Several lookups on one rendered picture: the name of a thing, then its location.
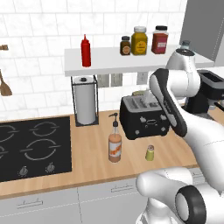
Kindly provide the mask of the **white wall shelf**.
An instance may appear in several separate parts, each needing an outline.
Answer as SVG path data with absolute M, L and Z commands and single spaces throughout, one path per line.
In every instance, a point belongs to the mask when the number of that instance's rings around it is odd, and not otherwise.
M 65 50 L 65 76 L 82 76 L 95 74 L 123 74 L 155 71 L 165 68 L 168 59 L 178 48 L 169 45 L 165 54 L 122 56 L 118 47 L 100 47 L 91 49 L 91 67 L 84 67 L 80 49 Z

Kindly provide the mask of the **orange pump condiment bottle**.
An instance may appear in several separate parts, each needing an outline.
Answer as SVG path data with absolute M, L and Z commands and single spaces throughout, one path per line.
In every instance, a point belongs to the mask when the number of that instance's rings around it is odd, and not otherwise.
M 113 121 L 112 133 L 108 136 L 108 160 L 111 163 L 118 163 L 121 160 L 122 154 L 122 137 L 118 131 L 118 121 L 117 113 L 109 115 L 113 116 L 115 120 Z

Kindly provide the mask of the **small brown spice jar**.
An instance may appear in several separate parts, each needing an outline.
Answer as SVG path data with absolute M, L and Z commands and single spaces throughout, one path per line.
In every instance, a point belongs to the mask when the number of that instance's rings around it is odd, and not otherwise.
M 130 37 L 122 36 L 122 41 L 120 43 L 120 54 L 130 55 Z

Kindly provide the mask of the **red sauce jar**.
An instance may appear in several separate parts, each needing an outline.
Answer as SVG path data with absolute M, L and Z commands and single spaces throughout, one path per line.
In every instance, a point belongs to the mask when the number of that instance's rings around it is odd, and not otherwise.
M 168 27 L 164 25 L 157 25 L 153 32 L 151 51 L 155 54 L 165 54 L 167 39 L 168 39 Z

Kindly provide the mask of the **grey wall cabinet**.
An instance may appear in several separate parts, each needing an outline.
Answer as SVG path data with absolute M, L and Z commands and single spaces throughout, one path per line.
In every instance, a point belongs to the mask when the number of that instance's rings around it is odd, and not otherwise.
M 224 0 L 187 0 L 179 43 L 184 40 L 215 67 L 224 67 Z

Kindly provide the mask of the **black hob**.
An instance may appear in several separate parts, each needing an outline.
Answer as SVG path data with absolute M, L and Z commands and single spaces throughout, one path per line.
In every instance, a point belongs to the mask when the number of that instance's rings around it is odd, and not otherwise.
M 53 172 L 46 167 L 53 163 Z M 25 166 L 28 173 L 18 173 Z M 0 123 L 0 183 L 72 170 L 70 117 Z

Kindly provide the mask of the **yellow-green shaker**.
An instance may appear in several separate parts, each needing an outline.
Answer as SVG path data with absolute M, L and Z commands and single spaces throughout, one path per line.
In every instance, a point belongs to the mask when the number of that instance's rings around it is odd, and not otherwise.
M 154 159 L 154 146 L 149 145 L 146 151 L 145 159 L 147 161 L 152 161 Z

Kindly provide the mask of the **yellow mustard jar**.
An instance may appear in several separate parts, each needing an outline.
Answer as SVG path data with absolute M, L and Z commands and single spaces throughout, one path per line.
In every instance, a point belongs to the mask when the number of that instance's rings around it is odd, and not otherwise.
M 133 55 L 145 55 L 147 52 L 148 38 L 145 26 L 135 26 L 131 36 L 131 53 Z

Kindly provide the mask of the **grey wall socket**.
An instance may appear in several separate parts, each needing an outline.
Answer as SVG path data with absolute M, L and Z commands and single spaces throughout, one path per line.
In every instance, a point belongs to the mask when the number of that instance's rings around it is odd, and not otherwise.
M 136 84 L 137 85 L 146 85 L 148 80 L 148 72 L 138 72 Z
M 111 74 L 111 86 L 120 87 L 123 84 L 123 75 L 121 73 Z
M 109 75 L 108 74 L 98 74 L 98 87 L 99 88 L 108 88 L 109 87 Z

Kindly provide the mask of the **wooden spatula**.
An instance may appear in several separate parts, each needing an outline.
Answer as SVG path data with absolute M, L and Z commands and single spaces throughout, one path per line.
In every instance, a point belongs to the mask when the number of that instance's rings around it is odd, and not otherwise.
M 10 96 L 12 95 L 11 89 L 10 87 L 4 82 L 3 76 L 2 76 L 2 72 L 0 70 L 0 93 L 2 96 Z

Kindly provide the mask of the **red ketchup bottle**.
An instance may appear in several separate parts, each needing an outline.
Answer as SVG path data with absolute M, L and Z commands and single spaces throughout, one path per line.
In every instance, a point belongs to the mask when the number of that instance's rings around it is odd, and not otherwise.
M 82 65 L 84 67 L 90 67 L 91 66 L 91 51 L 90 51 L 90 43 L 87 37 L 84 37 L 84 39 L 81 41 L 80 47 L 81 47 Z

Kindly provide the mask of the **black coffee machine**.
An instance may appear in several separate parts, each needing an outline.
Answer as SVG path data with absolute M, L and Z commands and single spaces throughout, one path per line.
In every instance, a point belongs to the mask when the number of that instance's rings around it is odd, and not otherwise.
M 224 79 L 209 70 L 198 70 L 201 78 L 199 92 L 186 99 L 185 111 L 191 114 L 206 113 L 210 106 L 224 100 Z

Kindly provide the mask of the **white paper towel roll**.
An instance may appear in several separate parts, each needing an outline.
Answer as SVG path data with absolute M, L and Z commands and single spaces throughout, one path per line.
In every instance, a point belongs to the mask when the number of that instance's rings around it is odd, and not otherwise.
M 74 94 L 77 109 L 77 121 L 90 124 L 95 121 L 95 84 L 93 77 L 74 79 Z

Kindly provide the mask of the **grey drawer front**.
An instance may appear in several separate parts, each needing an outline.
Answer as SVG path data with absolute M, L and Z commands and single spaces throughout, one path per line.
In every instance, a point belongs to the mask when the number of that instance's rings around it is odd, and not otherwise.
M 112 193 L 115 186 L 133 185 L 127 192 Z M 136 179 L 82 186 L 78 190 L 82 224 L 136 224 L 147 199 L 136 188 Z
M 17 209 L 24 200 L 37 199 L 44 204 Z M 81 224 L 77 189 L 0 199 L 0 224 Z
M 202 173 L 202 171 L 200 170 L 200 168 L 189 168 L 190 173 Z M 204 176 L 203 177 L 198 177 L 198 178 L 194 178 L 192 177 L 192 182 L 197 185 L 197 184 L 203 184 L 206 182 Z

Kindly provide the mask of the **black toaster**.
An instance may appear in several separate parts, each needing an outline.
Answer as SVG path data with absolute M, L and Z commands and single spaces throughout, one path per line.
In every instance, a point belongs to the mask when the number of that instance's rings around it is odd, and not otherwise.
M 142 95 L 128 95 L 121 99 L 120 123 L 129 140 L 141 137 L 165 136 L 170 122 L 157 100 L 144 103 Z

